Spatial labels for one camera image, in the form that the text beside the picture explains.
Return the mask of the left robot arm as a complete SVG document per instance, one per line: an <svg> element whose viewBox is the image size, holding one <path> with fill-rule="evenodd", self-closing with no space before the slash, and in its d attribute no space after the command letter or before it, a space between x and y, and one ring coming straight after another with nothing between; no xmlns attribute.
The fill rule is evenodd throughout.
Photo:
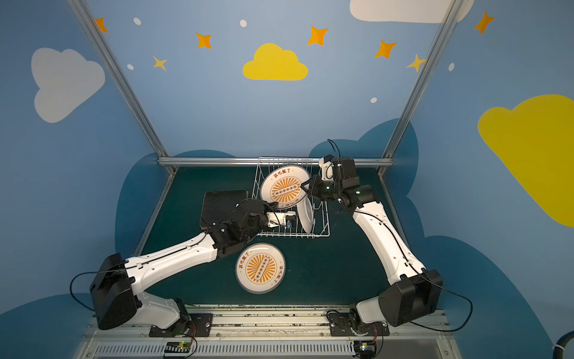
<svg viewBox="0 0 574 359"><path fill-rule="evenodd" d="M269 226L277 203L242 200L227 218L197 236L152 254L104 259L90 285L97 325L110 330L125 324L151 325L183 332L189 314L181 300L163 299L146 290L194 266L239 252Z"/></svg>

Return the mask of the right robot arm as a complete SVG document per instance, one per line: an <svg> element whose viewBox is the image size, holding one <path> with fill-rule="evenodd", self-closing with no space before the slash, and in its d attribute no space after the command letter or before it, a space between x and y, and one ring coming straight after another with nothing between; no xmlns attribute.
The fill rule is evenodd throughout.
<svg viewBox="0 0 574 359"><path fill-rule="evenodd" d="M333 200L346 209L365 233L380 259L390 286L351 308L358 325L382 323L398 327L435 312L442 277L427 270L390 222L384 205L370 185L362 185L353 158L325 156L320 174L301 185L310 196Z"/></svg>

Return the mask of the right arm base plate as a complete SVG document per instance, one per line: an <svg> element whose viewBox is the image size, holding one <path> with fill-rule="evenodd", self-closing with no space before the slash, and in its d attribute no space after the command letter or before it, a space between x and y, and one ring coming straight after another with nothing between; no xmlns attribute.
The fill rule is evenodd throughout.
<svg viewBox="0 0 574 359"><path fill-rule="evenodd" d="M386 323L362 323L350 313L327 311L325 317L328 321L332 337L386 337L390 335Z"/></svg>

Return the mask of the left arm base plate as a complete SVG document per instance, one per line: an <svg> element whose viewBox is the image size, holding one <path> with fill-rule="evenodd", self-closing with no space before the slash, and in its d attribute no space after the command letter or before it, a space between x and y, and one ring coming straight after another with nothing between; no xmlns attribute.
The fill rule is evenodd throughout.
<svg viewBox="0 0 574 359"><path fill-rule="evenodd" d="M153 325L149 337L208 337L212 328L212 314L188 314L166 329Z"/></svg>

